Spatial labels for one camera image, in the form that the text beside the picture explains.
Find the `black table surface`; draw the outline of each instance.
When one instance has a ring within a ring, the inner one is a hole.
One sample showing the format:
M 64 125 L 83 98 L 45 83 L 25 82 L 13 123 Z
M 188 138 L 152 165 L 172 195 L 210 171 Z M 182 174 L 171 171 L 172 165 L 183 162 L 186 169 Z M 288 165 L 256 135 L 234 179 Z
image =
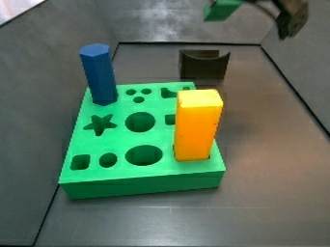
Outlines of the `black table surface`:
M 120 44 L 117 84 L 179 81 L 179 49 L 232 52 L 214 86 L 226 103 L 220 187 L 80 201 L 59 188 L 36 245 L 329 244 L 329 137 L 260 47 Z

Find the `star-shaped hole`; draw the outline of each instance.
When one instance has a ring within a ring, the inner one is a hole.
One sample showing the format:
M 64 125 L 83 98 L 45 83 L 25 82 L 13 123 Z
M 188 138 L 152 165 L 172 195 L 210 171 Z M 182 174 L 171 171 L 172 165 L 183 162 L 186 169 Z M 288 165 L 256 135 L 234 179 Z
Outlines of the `star-shaped hole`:
M 92 123 L 84 126 L 84 130 L 93 129 L 95 135 L 100 136 L 105 130 L 105 128 L 115 128 L 117 125 L 111 123 L 113 115 L 109 114 L 105 117 L 97 117 L 97 115 L 92 115 Z

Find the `green foam block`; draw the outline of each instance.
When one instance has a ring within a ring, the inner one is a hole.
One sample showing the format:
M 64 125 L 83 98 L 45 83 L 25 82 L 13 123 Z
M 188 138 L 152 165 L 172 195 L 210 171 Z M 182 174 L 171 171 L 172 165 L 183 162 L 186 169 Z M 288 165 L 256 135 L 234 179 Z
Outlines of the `green foam block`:
M 192 82 L 119 85 L 117 102 L 92 103 L 87 89 L 59 184 L 71 199 L 218 187 L 226 167 L 210 158 L 176 162 L 176 92 Z
M 212 8 L 207 4 L 203 7 L 203 20 L 226 20 L 238 9 L 238 7 L 242 5 L 242 2 L 242 0 L 218 0 Z

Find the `blue hexagonal prism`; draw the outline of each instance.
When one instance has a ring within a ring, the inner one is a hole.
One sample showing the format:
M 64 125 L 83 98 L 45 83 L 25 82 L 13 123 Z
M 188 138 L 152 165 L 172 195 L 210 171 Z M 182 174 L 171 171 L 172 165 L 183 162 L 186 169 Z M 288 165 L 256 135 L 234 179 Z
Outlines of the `blue hexagonal prism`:
M 116 80 L 109 59 L 109 46 L 93 43 L 83 46 L 80 58 L 92 93 L 92 102 L 108 105 L 117 101 Z

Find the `white floor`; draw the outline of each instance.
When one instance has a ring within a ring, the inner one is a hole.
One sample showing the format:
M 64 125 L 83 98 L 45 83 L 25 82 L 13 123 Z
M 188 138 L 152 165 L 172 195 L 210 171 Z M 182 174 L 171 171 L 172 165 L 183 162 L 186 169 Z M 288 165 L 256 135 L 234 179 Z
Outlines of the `white floor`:
M 45 0 L 0 0 L 0 24 Z

